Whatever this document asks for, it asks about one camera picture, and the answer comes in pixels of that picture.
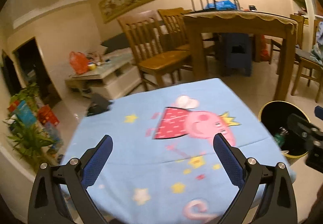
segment dark doorway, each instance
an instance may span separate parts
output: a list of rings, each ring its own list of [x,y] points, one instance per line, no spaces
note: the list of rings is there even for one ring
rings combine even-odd
[[[4,76],[4,81],[7,85],[10,95],[13,96],[19,93],[19,91],[22,89],[14,67],[14,63],[4,52],[2,52],[2,62],[3,66],[1,67],[1,71]]]
[[[39,86],[41,100],[53,108],[61,101],[61,98],[47,74],[36,40],[32,39],[15,50],[15,56],[25,82],[27,84],[36,82]]]

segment tile floor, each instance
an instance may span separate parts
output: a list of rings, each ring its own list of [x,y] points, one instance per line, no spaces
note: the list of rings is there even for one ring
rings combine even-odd
[[[241,100],[258,116],[261,107],[272,101],[278,75],[276,75],[278,53],[274,55],[273,63],[269,65],[267,62],[253,63],[253,71],[251,77],[245,77],[243,73],[235,71],[229,77],[221,77],[218,71],[218,65],[212,57],[208,57],[209,74],[211,78],[219,77],[230,87]],[[293,78],[294,81],[297,71],[297,66],[294,66]],[[189,71],[182,70],[183,79],[179,83],[192,82],[193,74]],[[166,86],[171,85],[169,76],[164,78]],[[318,90],[318,85],[311,82],[307,87],[307,80],[300,79],[298,89],[295,96],[288,94],[286,101],[293,103],[301,108],[311,122],[323,129],[323,121],[314,116],[314,108],[316,105],[323,106],[323,95],[319,103],[315,103],[314,98]],[[133,93],[142,92],[143,88],[138,87]],[[66,150],[72,135],[86,114],[86,109],[90,104],[90,100],[81,97],[77,93],[71,93],[64,101],[61,101],[54,107],[54,112],[60,120],[59,130],[61,131],[65,145],[61,149],[61,153]],[[323,174],[311,169],[305,165],[306,157],[301,158],[292,165],[292,169],[297,173],[297,179],[293,184],[297,202],[298,221],[305,219],[310,211],[310,208],[316,200],[316,193],[323,183]],[[250,210],[244,223],[249,223],[252,220],[255,209]]]

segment metal screw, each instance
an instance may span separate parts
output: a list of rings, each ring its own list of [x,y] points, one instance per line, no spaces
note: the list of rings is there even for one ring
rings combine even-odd
[[[282,163],[282,162],[280,162],[280,163],[278,163],[278,166],[281,168],[281,169],[284,169],[286,166],[285,166],[285,164],[284,163]]]
[[[41,169],[45,169],[47,167],[47,163],[42,163],[41,165],[40,165],[40,168]]]
[[[313,141],[313,144],[316,145],[316,146],[320,146],[321,145],[321,143],[319,141],[317,141],[317,140],[314,140]]]
[[[79,162],[79,160],[78,160],[77,158],[72,158],[72,159],[69,161],[69,163],[70,163],[71,165],[76,165],[78,162]]]
[[[256,163],[257,163],[257,161],[256,161],[254,158],[250,157],[250,158],[248,158],[248,163],[249,163],[250,165],[254,165],[254,164],[256,164]]]

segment yellow crown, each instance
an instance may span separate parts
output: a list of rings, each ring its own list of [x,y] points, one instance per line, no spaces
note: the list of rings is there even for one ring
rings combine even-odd
[[[229,116],[229,112],[225,112],[223,115],[220,115],[220,117],[224,120],[227,126],[241,125],[240,123],[234,121],[235,117]]]

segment pig face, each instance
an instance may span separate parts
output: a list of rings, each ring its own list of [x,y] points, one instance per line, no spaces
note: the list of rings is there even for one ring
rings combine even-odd
[[[208,139],[211,144],[214,135],[221,133],[230,145],[235,145],[234,136],[225,121],[211,112],[190,112],[185,121],[185,130],[190,137]]]

